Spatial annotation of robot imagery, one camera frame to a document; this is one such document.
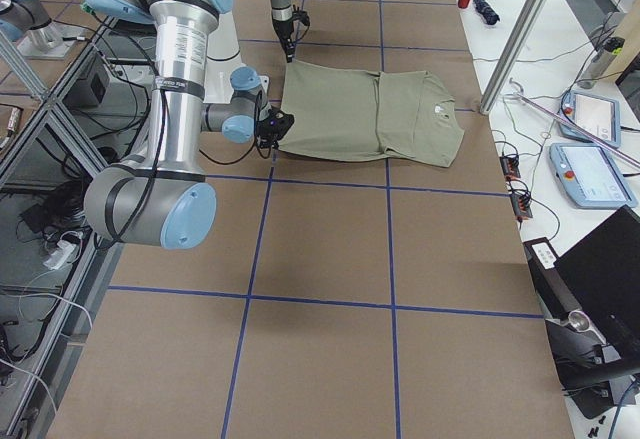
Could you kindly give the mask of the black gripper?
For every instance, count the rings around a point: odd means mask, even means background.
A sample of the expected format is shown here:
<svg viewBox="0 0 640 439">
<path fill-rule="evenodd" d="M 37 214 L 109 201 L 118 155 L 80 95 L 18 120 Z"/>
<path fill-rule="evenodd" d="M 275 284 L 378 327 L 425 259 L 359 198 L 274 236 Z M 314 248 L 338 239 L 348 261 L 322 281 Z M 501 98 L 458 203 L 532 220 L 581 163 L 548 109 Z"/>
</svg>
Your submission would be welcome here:
<svg viewBox="0 0 640 439">
<path fill-rule="evenodd" d="M 295 122 L 292 114 L 272 107 L 255 126 L 255 139 L 259 149 L 278 149 L 282 140 Z"/>
<path fill-rule="evenodd" d="M 297 46 L 297 41 L 294 39 L 295 22 L 300 22 L 304 26 L 309 27 L 310 17 L 305 10 L 297 6 L 288 6 L 284 9 L 272 10 L 272 25 L 280 46 L 286 54 L 287 63 L 292 63 L 295 59 Z"/>
</svg>

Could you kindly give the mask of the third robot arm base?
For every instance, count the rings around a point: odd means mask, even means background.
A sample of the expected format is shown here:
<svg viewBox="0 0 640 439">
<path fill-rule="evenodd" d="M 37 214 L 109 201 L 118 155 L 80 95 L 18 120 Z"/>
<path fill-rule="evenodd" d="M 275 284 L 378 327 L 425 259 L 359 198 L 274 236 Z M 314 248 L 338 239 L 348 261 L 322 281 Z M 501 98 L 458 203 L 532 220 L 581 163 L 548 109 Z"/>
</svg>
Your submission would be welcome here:
<svg viewBox="0 0 640 439">
<path fill-rule="evenodd" d="M 40 0 L 1 0 L 1 32 L 30 59 L 63 59 L 85 36 L 81 26 L 54 22 Z"/>
</svg>

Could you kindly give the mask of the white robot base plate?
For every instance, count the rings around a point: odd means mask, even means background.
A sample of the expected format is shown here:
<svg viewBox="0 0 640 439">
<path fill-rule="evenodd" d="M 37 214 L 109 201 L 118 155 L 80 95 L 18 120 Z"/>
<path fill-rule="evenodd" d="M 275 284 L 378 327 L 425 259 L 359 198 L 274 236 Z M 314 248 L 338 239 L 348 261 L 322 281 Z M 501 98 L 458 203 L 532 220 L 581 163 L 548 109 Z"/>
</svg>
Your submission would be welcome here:
<svg viewBox="0 0 640 439">
<path fill-rule="evenodd" d="M 231 74 L 245 66 L 237 39 L 233 13 L 221 14 L 215 31 L 208 36 L 205 71 L 205 103 L 228 104 L 233 94 Z"/>
</svg>

